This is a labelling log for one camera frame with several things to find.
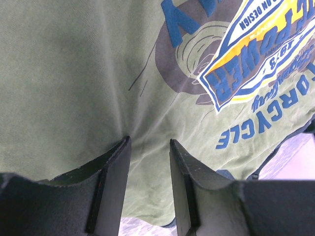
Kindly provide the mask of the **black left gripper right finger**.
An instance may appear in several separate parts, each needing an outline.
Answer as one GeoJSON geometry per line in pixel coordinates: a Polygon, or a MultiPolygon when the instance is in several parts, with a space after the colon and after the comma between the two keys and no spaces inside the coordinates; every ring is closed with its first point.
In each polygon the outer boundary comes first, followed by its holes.
{"type": "Polygon", "coordinates": [[[180,236],[312,236],[311,180],[231,180],[170,140],[170,169],[180,236]]]}

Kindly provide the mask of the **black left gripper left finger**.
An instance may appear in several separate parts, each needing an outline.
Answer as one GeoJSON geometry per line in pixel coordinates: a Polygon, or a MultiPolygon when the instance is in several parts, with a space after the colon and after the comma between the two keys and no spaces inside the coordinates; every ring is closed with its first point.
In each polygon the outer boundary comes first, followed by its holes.
{"type": "Polygon", "coordinates": [[[116,236],[131,158],[124,137],[105,154],[52,180],[0,176],[3,236],[116,236]]]}

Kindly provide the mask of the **green graphic tank top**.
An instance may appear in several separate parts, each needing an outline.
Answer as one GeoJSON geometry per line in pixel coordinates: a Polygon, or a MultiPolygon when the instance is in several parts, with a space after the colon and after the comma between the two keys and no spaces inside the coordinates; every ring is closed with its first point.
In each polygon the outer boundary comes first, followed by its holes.
{"type": "Polygon", "coordinates": [[[246,179],[315,114],[312,0],[3,0],[0,170],[132,141],[123,217],[174,219],[169,141],[246,179]]]}

